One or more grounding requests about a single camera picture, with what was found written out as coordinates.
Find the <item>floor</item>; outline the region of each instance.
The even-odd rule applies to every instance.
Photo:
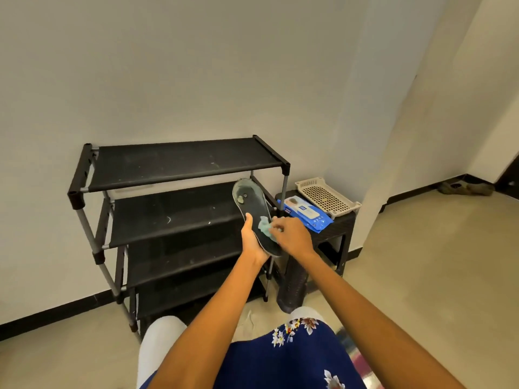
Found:
[[[345,278],[467,388],[517,387],[517,229],[519,201],[508,196],[432,191],[387,206]],[[341,326],[318,292],[305,305]],[[286,316],[273,297],[253,301],[235,339],[267,333]],[[0,342],[0,389],[132,389],[138,350],[112,303]]]

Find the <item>white pants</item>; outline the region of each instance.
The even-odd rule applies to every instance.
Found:
[[[310,307],[296,308],[289,320],[297,318],[314,318],[324,322],[323,317]],[[164,360],[175,341],[185,331],[184,322],[174,316],[164,316],[153,322],[142,340],[137,367],[137,388],[139,389]]]

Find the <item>hand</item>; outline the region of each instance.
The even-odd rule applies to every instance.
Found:
[[[301,260],[315,255],[310,232],[300,219],[273,217],[272,228],[269,231],[276,238],[278,244],[300,263]]]
[[[259,270],[267,261],[269,255],[258,243],[258,239],[252,230],[252,216],[249,213],[245,214],[245,224],[241,229],[241,240],[243,243],[242,255],[247,256],[247,259],[252,259]]]

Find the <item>person's left hand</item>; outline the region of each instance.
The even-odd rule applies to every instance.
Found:
[[[245,214],[245,224],[241,229],[241,240],[243,243],[242,255],[247,256],[247,259],[252,259],[254,263],[261,268],[267,261],[269,255],[261,248],[252,230],[252,216],[250,213]]]

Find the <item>wet wipes package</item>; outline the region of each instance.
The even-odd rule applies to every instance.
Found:
[[[284,211],[292,217],[300,218],[305,227],[319,233],[333,220],[320,208],[311,205],[299,196],[290,196],[285,199]]]

